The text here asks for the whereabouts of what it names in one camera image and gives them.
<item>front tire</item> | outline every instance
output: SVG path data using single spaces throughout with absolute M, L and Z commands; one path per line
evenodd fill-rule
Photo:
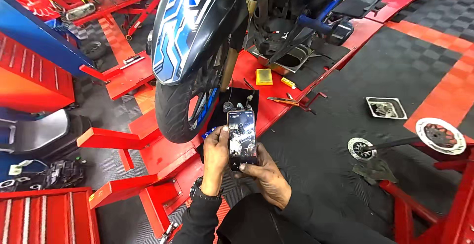
M 198 123 L 195 128 L 189 125 L 189 105 L 196 74 L 188 76 L 178 85 L 163 85 L 157 82 L 155 94 L 155 111 L 158 128 L 165 138 L 174 143 L 186 143 L 192 140 L 205 122 Z M 204 116 L 204 121 L 212 113 L 217 97 L 211 103 L 211 108 Z

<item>smartphone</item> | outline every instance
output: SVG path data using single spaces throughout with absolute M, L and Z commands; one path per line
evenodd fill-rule
M 252 110 L 227 113 L 229 127 L 229 166 L 238 172 L 241 163 L 257 164 L 255 114 Z

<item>dirty hand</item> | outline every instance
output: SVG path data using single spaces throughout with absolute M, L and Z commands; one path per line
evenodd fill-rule
M 292 195 L 292 187 L 285 180 L 263 144 L 257 144 L 257 153 L 260 166 L 242 163 L 239 167 L 240 171 L 254 177 L 266 201 L 283 210 Z M 243 176 L 241 173 L 236 174 L 237 178 Z
M 201 191 L 217 196 L 229 161 L 229 127 L 219 126 L 204 140 L 204 177 Z

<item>mechanic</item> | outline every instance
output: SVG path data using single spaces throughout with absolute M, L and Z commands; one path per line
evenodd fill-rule
M 182 215 L 174 244 L 210 244 L 222 202 L 220 186 L 229 160 L 229 128 L 216 128 L 204 141 L 204 176 L 191 206 Z M 224 217 L 217 229 L 218 243 L 394 244 L 363 224 L 340 217 L 285 180 L 263 144 L 258 143 L 259 165 L 241 164 L 236 178 L 251 176 L 261 194 L 247 195 Z

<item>yellow air filter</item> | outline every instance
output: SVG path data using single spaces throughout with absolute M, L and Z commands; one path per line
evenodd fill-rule
M 257 85 L 272 85 L 272 70 L 271 69 L 257 69 L 255 72 Z

